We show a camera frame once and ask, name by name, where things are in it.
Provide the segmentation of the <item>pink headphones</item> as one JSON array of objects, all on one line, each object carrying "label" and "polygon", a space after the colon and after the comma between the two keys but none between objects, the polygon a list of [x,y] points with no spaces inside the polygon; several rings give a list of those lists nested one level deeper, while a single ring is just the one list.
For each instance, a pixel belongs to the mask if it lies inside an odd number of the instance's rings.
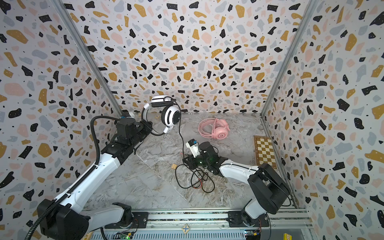
[{"label": "pink headphones", "polygon": [[[205,127],[211,126],[211,132],[206,132]],[[230,128],[224,119],[207,118],[199,123],[198,131],[200,135],[207,139],[223,140],[228,137]]]}]

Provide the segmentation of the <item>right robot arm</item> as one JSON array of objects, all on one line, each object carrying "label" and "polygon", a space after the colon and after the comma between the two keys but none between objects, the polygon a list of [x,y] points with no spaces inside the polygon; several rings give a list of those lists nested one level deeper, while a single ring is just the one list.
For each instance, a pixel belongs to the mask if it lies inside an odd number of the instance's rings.
[{"label": "right robot arm", "polygon": [[232,226],[253,227],[260,224],[259,217],[276,214],[289,198],[288,185],[267,163],[261,166],[247,166],[220,157],[218,151],[209,142],[199,144],[192,139],[186,143],[191,151],[183,158],[183,165],[191,170],[198,181],[194,188],[203,186],[203,179],[209,179],[209,173],[222,178],[229,178],[248,184],[255,196],[241,211],[229,214],[228,222]]}]

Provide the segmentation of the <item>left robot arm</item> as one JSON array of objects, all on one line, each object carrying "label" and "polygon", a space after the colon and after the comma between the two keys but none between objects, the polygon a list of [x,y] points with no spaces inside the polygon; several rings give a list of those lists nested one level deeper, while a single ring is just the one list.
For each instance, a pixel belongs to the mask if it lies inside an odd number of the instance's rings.
[{"label": "left robot arm", "polygon": [[37,208],[38,219],[30,228],[26,239],[31,239],[37,228],[54,240],[80,240],[87,233],[115,224],[126,228],[136,224],[132,208],[113,203],[107,208],[84,211],[89,198],[131,155],[152,132],[152,122],[134,118],[116,119],[117,134],[102,150],[96,143],[95,163],[70,187],[54,200],[43,200]]}]

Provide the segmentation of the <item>white black headphones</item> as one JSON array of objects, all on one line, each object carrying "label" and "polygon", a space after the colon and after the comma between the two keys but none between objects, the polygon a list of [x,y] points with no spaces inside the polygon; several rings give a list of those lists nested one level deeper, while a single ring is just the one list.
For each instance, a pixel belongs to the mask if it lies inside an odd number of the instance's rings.
[{"label": "white black headphones", "polygon": [[174,126],[176,126],[181,120],[181,109],[177,104],[176,99],[167,96],[167,95],[158,95],[152,97],[151,101],[144,105],[142,110],[141,118],[142,120],[149,122],[147,119],[147,113],[149,108],[163,108],[161,112],[161,121],[165,125],[165,129],[162,133],[158,133],[155,130],[151,129],[151,134],[154,136],[162,136],[169,133]]}]

